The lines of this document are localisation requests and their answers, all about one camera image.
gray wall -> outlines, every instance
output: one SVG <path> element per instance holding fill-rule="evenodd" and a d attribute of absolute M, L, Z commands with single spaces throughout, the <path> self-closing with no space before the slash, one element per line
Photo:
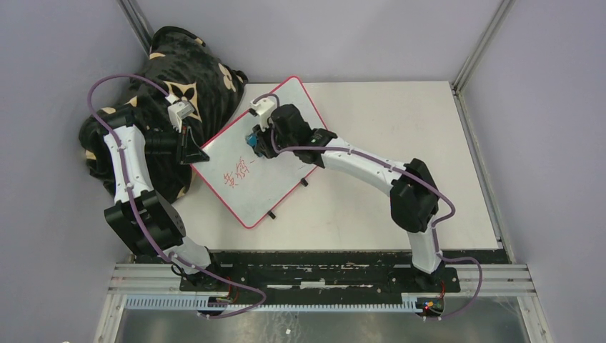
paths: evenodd
<path fill-rule="evenodd" d="M 0 4 L 0 341 L 90 342 L 126 248 L 77 134 L 90 85 L 145 55 L 115 1 L 35 2 Z"/>
<path fill-rule="evenodd" d="M 452 80 L 500 0 L 137 0 L 255 82 Z"/>
<path fill-rule="evenodd" d="M 603 342 L 606 2 L 517 1 L 465 92 L 556 342 Z"/>

black blanket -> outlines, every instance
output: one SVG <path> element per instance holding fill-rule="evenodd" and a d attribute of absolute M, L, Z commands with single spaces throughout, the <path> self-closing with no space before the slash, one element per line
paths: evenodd
<path fill-rule="evenodd" d="M 137 74 L 194 105 L 194 113 L 185 121 L 192 128 L 194 140 L 202 145 L 219 132 L 238 107 L 248 82 L 246 75 L 221 63 L 200 38 L 180 28 L 166 26 L 158 30 L 150 50 L 149 60 Z M 119 106 L 136 106 L 141 109 L 136 118 L 139 128 L 174 130 L 168 105 L 159 90 L 131 79 L 118 104 L 101 109 L 98 114 L 105 118 Z M 114 170 L 100 128 L 100 124 L 89 117 L 80 128 L 79 140 L 86 149 L 90 174 L 102 180 L 105 189 L 113 195 Z M 192 181 L 190 166 L 178 164 L 172 155 L 147 156 L 146 161 L 153 187 L 166 200 L 174 202 L 188 191 Z"/>

cable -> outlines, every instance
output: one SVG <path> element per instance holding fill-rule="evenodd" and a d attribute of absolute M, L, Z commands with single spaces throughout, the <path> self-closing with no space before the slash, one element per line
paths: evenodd
<path fill-rule="evenodd" d="M 258 102 L 259 100 L 261 100 L 261 99 L 263 99 L 263 98 L 267 98 L 268 96 L 272 96 L 273 98 L 275 98 L 275 99 L 276 99 L 276 107 L 280 107 L 280 98 L 279 98 L 279 97 L 278 97 L 276 94 L 273 94 L 273 93 L 265 93 L 265 94 L 261 94 L 261 95 L 259 95 L 258 97 L 256 97 L 256 98 L 255 98 L 255 99 L 252 101 L 252 103 L 253 103 L 253 104 L 257 104 L 257 102 Z"/>
<path fill-rule="evenodd" d="M 377 163 L 380 166 L 383 166 L 385 168 L 394 170 L 402 175 L 405 175 L 406 177 L 409 177 L 410 179 L 415 180 L 417 183 L 421 184 L 423 187 L 427 188 L 428 190 L 430 190 L 433 194 L 435 194 L 438 198 L 440 198 L 441 200 L 443 200 L 449 207 L 450 207 L 450 213 L 446 214 L 436 220 L 434 220 L 431 223 L 431 230 L 432 230 L 432 236 L 433 236 L 433 240 L 434 240 L 434 245 L 435 245 L 435 252 L 436 255 L 444 262 L 449 262 L 449 263 L 457 263 L 457 262 L 463 262 L 463 261 L 470 261 L 472 263 L 474 263 L 477 266 L 477 271 L 479 273 L 479 280 L 477 283 L 477 288 L 475 290 L 474 295 L 472 296 L 471 300 L 466 303 L 466 305 L 464 305 L 463 307 L 461 307 L 460 309 L 458 309 L 457 311 L 454 311 L 453 313 L 449 313 L 446 314 L 444 316 L 438 317 L 438 318 L 431 318 L 429 317 L 429 319 L 433 320 L 443 320 L 446 318 L 450 318 L 450 317 L 454 317 L 457 316 L 461 313 L 463 313 L 464 311 L 467 311 L 469 309 L 469 307 L 476 301 L 478 294 L 480 294 L 480 289 L 482 288 L 482 266 L 480 265 L 480 263 L 473 257 L 458 257 L 456 259 L 449 259 L 447 257 L 442 256 L 441 251 L 439 250 L 439 243 L 437 240 L 437 233 L 435 230 L 435 226 L 436 224 L 443 222 L 446 219 L 452 218 L 452 216 L 455 215 L 455 205 L 450 201 L 450 199 L 448 199 L 444 194 L 442 194 L 440 191 L 438 191 L 435 187 L 433 187 L 431 184 L 428 184 L 427 182 L 421 180 L 420 178 L 416 177 L 415 175 L 409 173 L 408 171 L 405 171 L 403 169 L 400 169 L 399 167 L 396 166 L 392 166 L 391 164 L 382 161 L 381 159 L 378 159 L 374 156 L 365 154 L 364 152 L 361 151 L 357 151 L 357 150 L 351 150 L 348 148 L 344 148 L 344 147 L 340 147 L 340 146 L 289 146 L 287 148 L 284 149 L 278 149 L 278 146 L 276 145 L 276 139 L 275 139 L 275 131 L 272 129 L 272 132 L 270 134 L 270 138 L 272 140 L 272 147 L 274 148 L 275 152 L 277 154 L 281 154 L 282 152 L 285 151 L 305 151 L 305 150 L 313 150 L 313 151 L 343 151 L 343 152 L 347 152 L 348 154 L 354 154 L 360 157 L 363 157 L 365 159 L 368 159 L 370 161 L 373 161 L 375 163 Z"/>
<path fill-rule="evenodd" d="M 169 254 L 169 256 L 167 256 L 162 249 L 160 248 L 160 246 L 156 243 L 156 241 L 154 241 L 154 238 L 152 237 L 152 235 L 149 233 L 149 230 L 147 229 L 147 227 L 145 226 L 145 223 L 143 222 L 143 219 L 141 218 L 141 215 L 139 214 L 139 210 L 136 207 L 136 204 L 134 202 L 134 195 L 132 192 L 132 185 L 130 183 L 130 178 L 129 178 L 129 174 L 128 174 L 128 169 L 126 167 L 126 156 L 124 155 L 124 147 L 122 145 L 122 142 L 120 140 L 120 137 L 118 137 L 118 134 L 96 113 L 96 111 L 94 110 L 93 107 L 93 102 L 92 102 L 92 97 L 93 97 L 93 92 L 94 90 L 102 83 L 104 83 L 105 81 L 111 80 L 111 79 L 117 79 L 119 77 L 129 77 L 129 78 L 134 78 L 134 79 L 138 79 L 141 81 L 144 81 L 150 85 L 152 85 L 154 88 L 158 89 L 164 96 L 168 96 L 169 93 L 167 91 L 165 91 L 164 89 L 162 89 L 162 87 L 160 87 L 158 84 L 155 84 L 152 80 L 150 79 L 146 79 L 142 76 L 139 75 L 134 75 L 134 74 L 115 74 L 115 75 L 110 75 L 110 76 L 106 76 L 103 79 L 98 80 L 97 82 L 95 82 L 90 90 L 88 95 L 86 96 L 86 104 L 89 107 L 89 111 L 91 112 L 91 115 L 111 134 L 111 136 L 114 138 L 114 141 L 116 141 L 118 148 L 118 153 L 120 156 L 120 166 L 122 169 L 122 176 L 124 178 L 124 184 L 126 185 L 126 192 L 129 196 L 129 203 L 131 205 L 131 209 L 133 211 L 133 215 L 134 218 L 137 222 L 137 224 L 139 225 L 139 228 L 141 229 L 141 232 L 143 232 L 143 235 L 145 236 L 145 238 L 149 241 L 150 245 L 154 248 L 154 251 L 158 254 L 158 256 L 160 256 L 165 262 L 172 262 L 171 257 L 175 257 L 175 259 L 179 262 L 181 262 L 182 264 L 185 264 L 187 266 L 191 266 L 192 268 L 201 271 L 202 273 L 213 277 L 221 282 L 224 282 L 226 284 L 230 284 L 234 287 L 239 287 L 242 289 L 247 289 L 249 291 L 258 293 L 262 296 L 262 299 L 260 302 L 257 302 L 256 304 L 253 304 L 251 306 L 245 307 L 243 309 L 239 309 L 237 311 L 234 312 L 230 312 L 228 314 L 220 314 L 218 316 L 214 316 L 214 317 L 209 317 L 207 316 L 207 318 L 210 319 L 221 319 L 221 318 L 227 318 L 227 317 L 233 317 L 235 315 L 244 313 L 244 312 L 248 312 L 251 309 L 258 307 L 259 305 L 263 304 L 265 302 L 265 300 L 267 299 L 267 295 L 260 289 L 256 289 L 254 287 L 250 287 L 247 286 L 245 284 L 239 284 L 237 282 L 233 282 L 233 281 L 229 281 L 227 279 L 224 279 L 222 277 L 220 277 L 219 275 L 216 275 L 214 273 L 211 273 L 209 271 L 207 271 L 206 269 L 197 266 L 195 264 L 192 264 L 191 262 L 188 262 L 184 259 L 182 259 L 181 257 L 177 256 L 174 252 L 171 252 Z"/>

